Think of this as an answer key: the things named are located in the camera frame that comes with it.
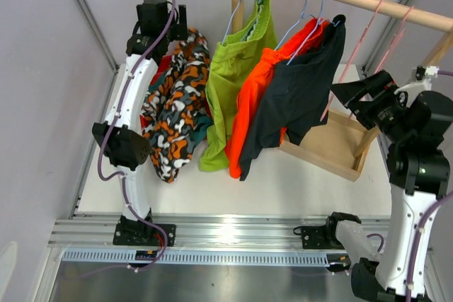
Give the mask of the black shorts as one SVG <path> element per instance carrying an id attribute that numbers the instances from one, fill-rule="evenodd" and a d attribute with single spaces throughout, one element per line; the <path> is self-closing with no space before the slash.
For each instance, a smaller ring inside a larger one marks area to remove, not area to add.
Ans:
<path id="1" fill-rule="evenodd" d="M 318 47 L 274 66 L 274 76 L 260 101 L 242 148 L 239 165 L 244 181 L 251 163 L 263 149 L 280 145 L 287 135 L 298 145 L 306 133 L 327 122 L 319 122 L 329 99 L 329 91 L 343 56 L 346 17 L 338 14 L 323 31 Z"/>

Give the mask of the pink hanger of teal shorts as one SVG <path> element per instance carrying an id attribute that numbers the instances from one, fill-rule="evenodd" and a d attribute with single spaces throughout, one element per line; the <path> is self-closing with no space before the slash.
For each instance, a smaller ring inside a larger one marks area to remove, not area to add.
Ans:
<path id="1" fill-rule="evenodd" d="M 385 54 L 383 55 L 381 61 L 379 62 L 379 64 L 377 65 L 376 69 L 374 70 L 374 73 L 377 73 L 378 71 L 381 71 L 382 68 L 384 67 L 384 64 L 385 64 L 385 61 L 388 59 L 388 57 L 391 55 L 391 53 L 393 52 L 393 50 L 396 48 L 397 44 L 399 43 L 399 41 L 401 40 L 401 38 L 403 37 L 406 29 L 403 28 L 403 25 L 404 23 L 406 22 L 406 19 L 408 17 L 408 14 L 414 9 L 414 7 L 410 7 L 408 9 L 408 11 L 406 12 L 406 14 L 404 15 L 403 19 L 401 20 L 400 24 L 399 24 L 399 27 L 397 28 L 396 32 L 393 34 L 392 36 L 392 39 L 391 39 L 391 42 L 389 44 L 389 48 L 388 50 L 385 52 Z"/>

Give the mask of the pink hanger of camouflage shorts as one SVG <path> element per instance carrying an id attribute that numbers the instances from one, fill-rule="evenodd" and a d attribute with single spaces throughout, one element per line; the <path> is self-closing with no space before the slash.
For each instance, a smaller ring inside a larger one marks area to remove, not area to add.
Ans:
<path id="1" fill-rule="evenodd" d="M 379 0 L 379 3 L 377 5 L 377 7 L 375 8 L 374 13 L 373 13 L 371 19 L 369 20 L 369 23 L 366 25 L 365 29 L 363 30 L 360 39 L 357 41 L 357 44 L 356 44 L 354 50 L 352 51 L 352 53 L 351 53 L 351 55 L 350 55 L 350 57 L 348 59 L 348 62 L 345 65 L 345 68 L 344 68 L 342 74 L 340 75 L 340 78 L 338 79 L 338 83 L 342 83 L 343 82 L 343 80 L 344 80 L 344 78 L 345 78 L 345 76 L 346 76 L 346 74 L 348 72 L 348 69 L 350 68 L 350 65 L 352 64 L 352 62 L 353 62 L 358 50 L 360 49 L 360 46 L 362 45 L 362 42 L 363 42 L 363 40 L 364 40 L 368 30 L 369 30 L 369 27 L 373 23 L 374 19 L 376 18 L 377 14 L 378 14 L 381 6 L 382 6 L 383 1 L 384 0 Z M 327 105 L 326 105 L 326 107 L 325 107 L 325 109 L 324 109 L 324 111 L 323 111 L 323 113 L 321 115 L 321 118 L 320 118 L 319 122 L 322 122 L 324 120 L 324 118 L 327 116 L 328 110 L 329 110 L 329 108 L 330 108 L 330 106 L 331 106 L 331 104 L 333 102 L 333 97 L 334 97 L 334 95 L 330 94 L 328 102 L 327 102 Z"/>

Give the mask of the orange grey camouflage shorts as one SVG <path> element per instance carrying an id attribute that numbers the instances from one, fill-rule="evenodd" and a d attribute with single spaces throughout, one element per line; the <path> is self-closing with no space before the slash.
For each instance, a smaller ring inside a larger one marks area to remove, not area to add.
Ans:
<path id="1" fill-rule="evenodd" d="M 149 142 L 150 159 L 158 177 L 173 182 L 196 148 L 193 132 L 206 102 L 210 52 L 206 37 L 188 28 L 171 55 L 164 84 L 149 96 L 151 126 L 142 136 Z"/>

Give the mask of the teal green shorts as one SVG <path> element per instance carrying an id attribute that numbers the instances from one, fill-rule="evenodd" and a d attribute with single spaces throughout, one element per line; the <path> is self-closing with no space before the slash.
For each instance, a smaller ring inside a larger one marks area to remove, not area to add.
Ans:
<path id="1" fill-rule="evenodd" d="M 148 92 L 153 93 L 156 91 L 160 85 L 164 84 L 164 79 L 165 71 L 158 71 L 149 84 Z M 207 128 L 212 125 L 212 117 L 207 102 L 204 102 L 200 114 L 197 117 L 197 127 L 192 134 L 196 146 L 206 139 Z"/>

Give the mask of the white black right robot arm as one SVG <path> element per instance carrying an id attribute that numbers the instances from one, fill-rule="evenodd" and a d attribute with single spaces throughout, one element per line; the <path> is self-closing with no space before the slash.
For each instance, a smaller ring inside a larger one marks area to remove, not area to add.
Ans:
<path id="1" fill-rule="evenodd" d="M 378 128 L 390 141 L 391 220 L 383 251 L 370 243 L 357 216 L 340 212 L 327 218 L 324 242 L 344 247 L 357 298 L 426 301 L 430 233 L 436 213 L 451 197 L 450 164 L 440 144 L 452 124 L 452 101 L 422 84 L 397 86 L 386 71 L 331 90 L 364 127 Z"/>

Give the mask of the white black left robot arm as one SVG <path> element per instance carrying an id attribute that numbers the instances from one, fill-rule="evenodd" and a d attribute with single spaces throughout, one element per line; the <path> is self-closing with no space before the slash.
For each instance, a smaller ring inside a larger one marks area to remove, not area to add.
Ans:
<path id="1" fill-rule="evenodd" d="M 118 178 L 125 205 L 115 227 L 114 245 L 157 247 L 174 242 L 164 238 L 165 233 L 175 231 L 174 225 L 152 221 L 145 190 L 150 145 L 142 136 L 139 115 L 169 44 L 187 36 L 184 5 L 175 6 L 173 0 L 143 0 L 137 5 L 120 88 L 103 122 L 93 124 L 92 135 L 101 149 L 98 160 L 107 158 L 115 169 L 111 175 L 99 176 L 104 181 Z"/>

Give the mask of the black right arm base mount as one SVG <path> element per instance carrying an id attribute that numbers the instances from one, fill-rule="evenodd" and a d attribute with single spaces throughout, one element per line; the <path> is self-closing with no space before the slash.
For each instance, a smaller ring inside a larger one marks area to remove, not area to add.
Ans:
<path id="1" fill-rule="evenodd" d="M 305 250 L 343 250 L 343 245 L 336 239 L 327 226 L 297 226 L 293 234 L 299 236 Z"/>

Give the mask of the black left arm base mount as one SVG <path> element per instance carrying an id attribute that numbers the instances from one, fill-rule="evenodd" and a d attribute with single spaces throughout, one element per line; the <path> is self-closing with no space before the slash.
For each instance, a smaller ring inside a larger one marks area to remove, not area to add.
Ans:
<path id="1" fill-rule="evenodd" d="M 153 223 L 151 209 L 144 218 L 145 221 Z M 158 227 L 165 231 L 167 235 L 167 246 L 173 247 L 176 238 L 175 224 L 158 223 Z M 161 246 L 164 241 L 162 232 L 156 229 L 155 226 L 149 226 L 138 220 L 127 219 L 123 215 L 120 217 L 113 236 L 113 245 L 128 245 L 128 246 Z"/>

